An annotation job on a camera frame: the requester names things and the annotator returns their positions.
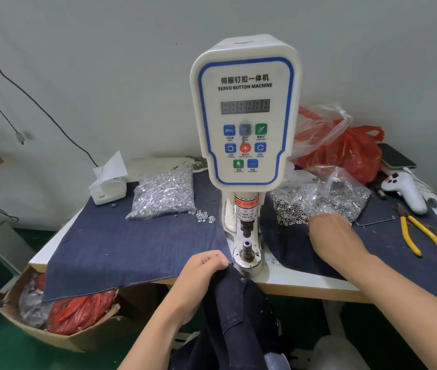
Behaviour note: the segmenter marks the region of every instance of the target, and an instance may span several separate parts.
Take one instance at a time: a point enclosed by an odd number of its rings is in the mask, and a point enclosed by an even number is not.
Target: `warning label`
[[[236,216],[240,220],[245,221],[251,221],[256,218],[258,215],[258,203],[259,203],[259,197],[256,195],[256,197],[252,199],[241,199],[236,196],[236,205],[235,205],[235,211]]]

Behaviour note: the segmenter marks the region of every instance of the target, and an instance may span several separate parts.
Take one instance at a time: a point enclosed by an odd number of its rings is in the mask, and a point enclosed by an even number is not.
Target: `red button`
[[[241,146],[239,147],[239,149],[240,149],[241,152],[243,152],[243,153],[249,153],[249,152],[251,152],[251,145],[248,144],[247,142],[245,142],[244,144],[241,144]]]

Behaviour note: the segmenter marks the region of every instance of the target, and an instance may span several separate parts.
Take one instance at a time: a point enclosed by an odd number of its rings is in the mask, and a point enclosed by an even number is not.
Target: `servo button machine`
[[[302,67],[271,35],[231,37],[191,68],[201,151],[222,190],[221,220],[236,268],[261,271],[259,209],[284,177],[296,129]]]

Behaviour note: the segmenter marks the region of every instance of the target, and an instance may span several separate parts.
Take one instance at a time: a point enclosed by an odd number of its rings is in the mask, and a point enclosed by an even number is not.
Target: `green button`
[[[266,130],[268,125],[266,123],[257,123],[254,126],[254,133],[256,135],[266,135]]]
[[[234,168],[235,169],[244,168],[244,160],[234,160]]]

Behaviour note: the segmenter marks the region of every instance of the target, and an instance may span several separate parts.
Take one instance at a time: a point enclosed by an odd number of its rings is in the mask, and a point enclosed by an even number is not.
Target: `yellow pliers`
[[[407,243],[408,247],[413,251],[413,253],[421,257],[422,253],[420,249],[414,244],[412,241],[410,235],[408,234],[408,227],[407,227],[407,220],[410,221],[412,224],[414,224],[419,230],[424,232],[437,246],[437,236],[433,234],[426,226],[424,226],[421,222],[419,222],[417,219],[415,219],[409,211],[401,204],[397,204],[396,206],[397,211],[399,212],[400,216],[400,224],[402,226],[402,234],[404,236],[405,242]]]

